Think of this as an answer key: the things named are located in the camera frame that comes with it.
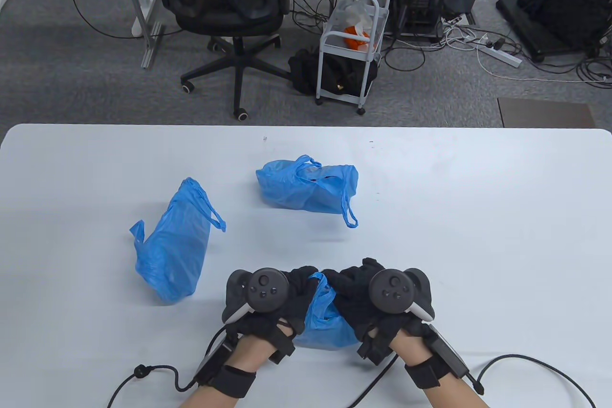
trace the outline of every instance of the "wrist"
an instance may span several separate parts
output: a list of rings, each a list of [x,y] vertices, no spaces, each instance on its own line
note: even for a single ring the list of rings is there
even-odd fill
[[[278,324],[278,328],[286,335],[291,336],[293,329]],[[276,352],[276,348],[268,341],[257,336],[247,335],[240,338],[236,350],[229,356],[226,365],[255,373]]]
[[[433,356],[420,336],[411,336],[400,330],[389,347],[404,360],[407,366],[422,364]]]

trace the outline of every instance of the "gray carpet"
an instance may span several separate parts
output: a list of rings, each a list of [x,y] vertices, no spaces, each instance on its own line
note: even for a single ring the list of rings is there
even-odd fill
[[[134,17],[129,0],[77,1],[96,26],[129,34]],[[506,33],[509,26],[495,1],[478,0],[475,15],[480,27]],[[286,66],[300,47],[317,42],[289,18],[280,33],[282,49],[262,53],[279,66]],[[192,95],[181,91],[181,73],[217,57],[206,51],[206,41],[187,32],[164,37],[153,68],[144,71],[141,40],[96,34],[71,0],[9,0],[0,13],[0,139],[18,123],[236,124],[231,70],[196,80]],[[416,66],[421,59],[411,50],[389,56],[400,67]],[[554,77],[527,63],[513,69],[487,56],[482,59],[498,74]],[[598,127],[612,128],[611,97],[603,89],[494,78],[479,67],[476,54],[452,49],[427,54],[426,64],[413,73],[382,64],[363,117],[346,104],[316,106],[312,97],[296,93],[286,81],[255,71],[245,75],[242,104],[250,124],[501,127],[498,97],[584,102]]]

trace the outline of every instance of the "black bag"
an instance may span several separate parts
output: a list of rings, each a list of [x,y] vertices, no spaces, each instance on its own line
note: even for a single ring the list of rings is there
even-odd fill
[[[293,87],[302,94],[315,94],[317,91],[318,67],[319,48],[310,51],[300,49],[295,56],[289,58]],[[325,54],[323,56],[323,70],[321,71],[321,89],[334,94],[348,94],[359,97],[364,70],[365,62]],[[372,62],[368,71],[366,93],[377,75],[378,65],[376,65],[376,62]]]

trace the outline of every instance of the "blue plastic bag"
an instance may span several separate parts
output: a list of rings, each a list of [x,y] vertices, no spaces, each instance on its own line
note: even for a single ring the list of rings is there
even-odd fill
[[[225,232],[225,222],[212,208],[206,192],[197,181],[186,178],[146,241],[142,220],[131,227],[136,272],[163,301],[176,303],[195,292],[211,223]]]
[[[334,306],[336,292],[323,273],[311,277],[319,279],[319,286],[308,307],[304,333],[298,334],[293,342],[303,347],[334,351],[357,344],[354,331]]]
[[[308,155],[295,161],[279,159],[256,170],[262,195],[267,202],[287,209],[341,214],[346,226],[358,221],[350,209],[357,192],[359,174],[354,165],[321,166]],[[348,215],[354,220],[349,222]]]

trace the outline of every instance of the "chair wheel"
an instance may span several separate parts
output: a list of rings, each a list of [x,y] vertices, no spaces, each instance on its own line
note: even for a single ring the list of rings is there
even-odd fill
[[[195,86],[193,85],[192,82],[190,81],[183,82],[183,91],[185,91],[187,94],[191,94],[194,89],[195,89]]]
[[[208,49],[209,51],[217,52],[219,51],[219,45],[215,43],[214,41],[212,41],[211,39],[208,41],[208,44],[206,45],[206,49]]]
[[[238,110],[234,110],[234,118],[238,121],[245,121],[249,117],[249,114],[244,108],[238,108]]]

